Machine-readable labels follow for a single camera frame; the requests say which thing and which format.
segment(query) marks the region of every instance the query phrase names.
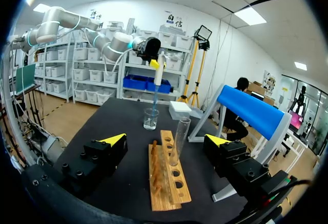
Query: person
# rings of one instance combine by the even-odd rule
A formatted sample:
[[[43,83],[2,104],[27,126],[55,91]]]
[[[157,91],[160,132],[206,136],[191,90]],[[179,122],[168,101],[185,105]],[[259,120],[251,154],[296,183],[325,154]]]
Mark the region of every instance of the person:
[[[241,77],[237,82],[237,87],[235,89],[245,92],[248,88],[249,81],[248,79]],[[224,126],[228,129],[232,129],[234,133],[227,134],[227,140],[235,141],[240,140],[248,135],[246,127],[239,121],[237,121],[237,115],[227,108],[224,117]]]

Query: poster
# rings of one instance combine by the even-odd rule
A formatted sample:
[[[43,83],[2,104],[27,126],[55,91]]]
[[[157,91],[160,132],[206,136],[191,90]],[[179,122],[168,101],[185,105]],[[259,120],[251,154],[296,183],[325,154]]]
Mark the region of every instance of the poster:
[[[265,94],[268,97],[271,97],[273,93],[273,89],[276,86],[276,78],[270,74],[267,70],[264,71],[264,76],[263,76],[263,87],[266,89]]]

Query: white box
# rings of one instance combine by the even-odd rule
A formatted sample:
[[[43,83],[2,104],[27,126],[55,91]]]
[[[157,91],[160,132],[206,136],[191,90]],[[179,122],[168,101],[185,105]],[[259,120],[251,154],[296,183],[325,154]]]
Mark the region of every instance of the white box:
[[[89,69],[74,69],[75,80],[85,80],[85,79],[89,79],[89,77],[90,77]]]
[[[75,60],[87,60],[88,59],[88,48],[77,48],[74,49]]]
[[[44,54],[44,53],[39,53],[39,54],[37,55],[37,61],[38,61],[38,62],[43,62],[44,59],[45,59],[45,54]]]
[[[171,46],[174,36],[174,34],[159,32],[158,39],[160,40],[160,45],[162,47]]]
[[[52,77],[52,67],[46,67],[46,77]]]
[[[48,83],[46,83],[46,86],[47,86],[47,91],[48,91],[48,92],[53,92],[53,85],[52,85],[52,82],[48,82]]]
[[[157,32],[141,30],[141,36],[144,38],[155,37],[157,38]]]
[[[87,89],[86,90],[87,99],[89,102],[93,102],[93,103],[98,102],[97,92],[98,92],[98,90],[96,90],[96,89]]]
[[[189,50],[192,42],[193,42],[192,38],[184,37],[181,35],[176,36],[176,47],[178,48]]]
[[[90,71],[90,81],[92,82],[102,82],[104,79],[104,74],[102,70],[89,70]]]
[[[121,32],[121,31],[122,31],[122,30],[119,29],[119,28],[108,28],[108,29],[106,30],[106,36],[107,36],[107,38],[109,38],[110,41],[112,41],[112,40],[113,40],[113,37],[114,37],[114,34],[115,34],[116,32]]]
[[[114,89],[102,89],[97,92],[98,96],[98,103],[103,104],[110,98],[111,96],[114,96],[115,90]]]
[[[182,59],[174,56],[167,57],[166,69],[179,71],[181,67]]]
[[[54,82],[52,86],[53,91],[56,93],[61,93],[65,90],[65,82]]]
[[[59,77],[65,75],[65,67],[64,66],[56,66],[51,68],[51,76]]]
[[[77,88],[75,91],[75,99],[79,101],[84,101],[87,99],[86,89],[84,88]]]
[[[107,74],[104,71],[104,82],[115,84],[117,82],[117,74],[118,74],[118,71],[114,71],[114,72],[107,71]]]
[[[129,52],[129,63],[130,64],[142,64],[142,58],[137,56],[137,54],[134,51]]]
[[[58,50],[58,60],[66,60],[67,50]],[[73,49],[70,49],[68,52],[68,58],[73,58]]]
[[[181,117],[189,117],[192,110],[186,103],[170,101],[169,112],[173,120],[180,120]]]
[[[97,49],[89,49],[88,60],[100,60],[100,52]]]
[[[48,51],[46,61],[58,60],[58,51]]]

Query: black table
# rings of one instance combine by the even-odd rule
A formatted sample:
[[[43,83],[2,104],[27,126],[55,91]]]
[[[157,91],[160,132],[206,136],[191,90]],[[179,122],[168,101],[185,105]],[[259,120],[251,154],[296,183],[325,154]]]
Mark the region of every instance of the black table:
[[[160,141],[160,130],[171,130],[173,136],[178,121],[171,119],[168,106],[158,105],[159,119],[154,131],[143,128],[144,108],[151,104],[110,98],[94,113],[74,136],[55,164],[58,170],[64,162],[83,151],[91,139],[104,139],[126,133],[129,151],[112,177],[104,179],[85,202],[112,214],[149,221],[194,220],[201,223],[225,223],[236,217],[246,204],[238,195],[214,203],[211,195],[228,184],[219,178],[202,151],[202,143],[186,142],[180,157],[192,201],[174,211],[152,212],[149,191],[148,144]],[[199,120],[192,119],[189,132]],[[207,121],[203,134],[215,134]]]

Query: yellow triangle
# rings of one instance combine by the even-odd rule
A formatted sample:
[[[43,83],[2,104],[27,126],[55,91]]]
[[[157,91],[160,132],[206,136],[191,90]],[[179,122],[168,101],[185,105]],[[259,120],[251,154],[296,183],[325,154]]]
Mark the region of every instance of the yellow triangle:
[[[210,134],[206,134],[205,136],[207,136],[211,141],[213,141],[214,144],[216,144],[217,146],[220,146],[226,142],[230,143],[231,141],[229,140],[226,140],[226,139],[223,139],[223,138],[218,138],[218,137],[215,137],[213,135],[210,135]]]
[[[120,135],[116,135],[114,137],[110,137],[110,138],[105,138],[103,140],[98,140],[99,142],[106,142],[108,144],[111,144],[111,146],[113,146],[116,142],[118,142],[123,136],[126,136],[126,133],[122,133]]]

